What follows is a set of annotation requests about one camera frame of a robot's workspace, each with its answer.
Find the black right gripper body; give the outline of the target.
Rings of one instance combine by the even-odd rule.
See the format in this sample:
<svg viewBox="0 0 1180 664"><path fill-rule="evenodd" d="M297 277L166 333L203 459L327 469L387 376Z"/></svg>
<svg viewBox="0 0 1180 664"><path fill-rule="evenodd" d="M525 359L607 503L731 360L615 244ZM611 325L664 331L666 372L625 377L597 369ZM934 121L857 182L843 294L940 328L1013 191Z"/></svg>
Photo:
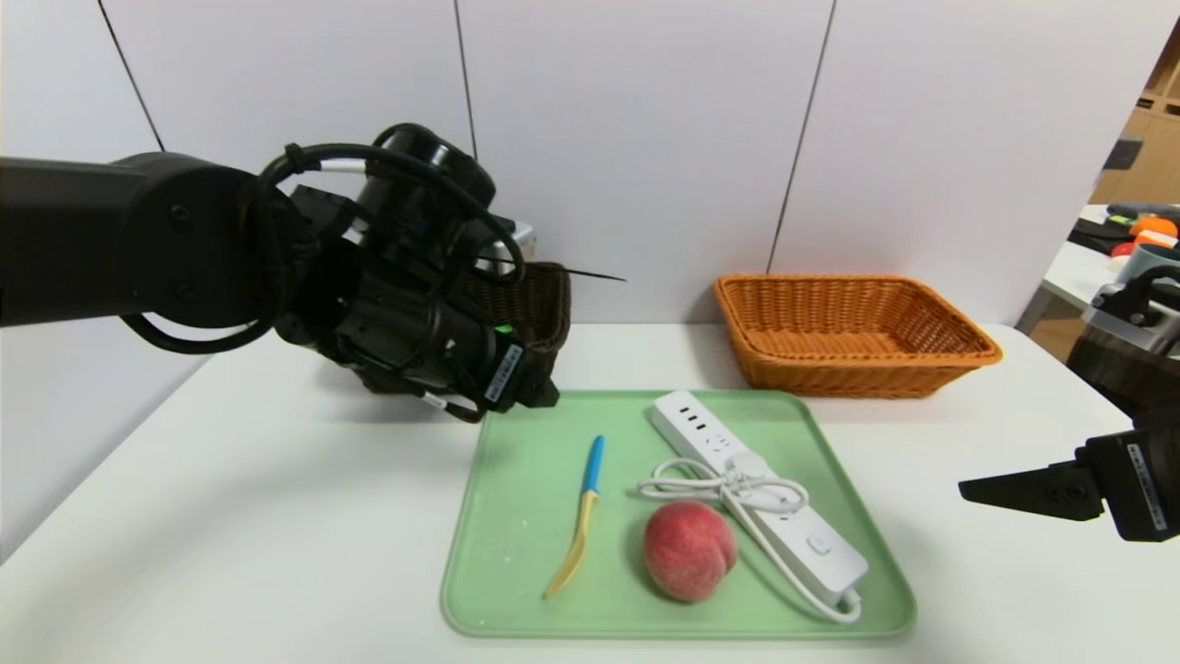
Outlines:
<svg viewBox="0 0 1180 664"><path fill-rule="evenodd" d="M1141 413L1128 432L1092 438L1086 456L1117 537L1163 543L1179 534L1176 408Z"/></svg>

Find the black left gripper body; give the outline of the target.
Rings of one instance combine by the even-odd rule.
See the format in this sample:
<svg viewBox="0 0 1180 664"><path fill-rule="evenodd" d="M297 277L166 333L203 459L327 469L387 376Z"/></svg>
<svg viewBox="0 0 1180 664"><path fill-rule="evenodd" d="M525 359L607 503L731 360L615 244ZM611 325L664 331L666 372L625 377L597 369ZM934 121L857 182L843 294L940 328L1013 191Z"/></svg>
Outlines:
<svg viewBox="0 0 1180 664"><path fill-rule="evenodd" d="M514 369L525 346L472 300L430 291L425 300L424 400L448 413L504 412L514 405Z"/></svg>

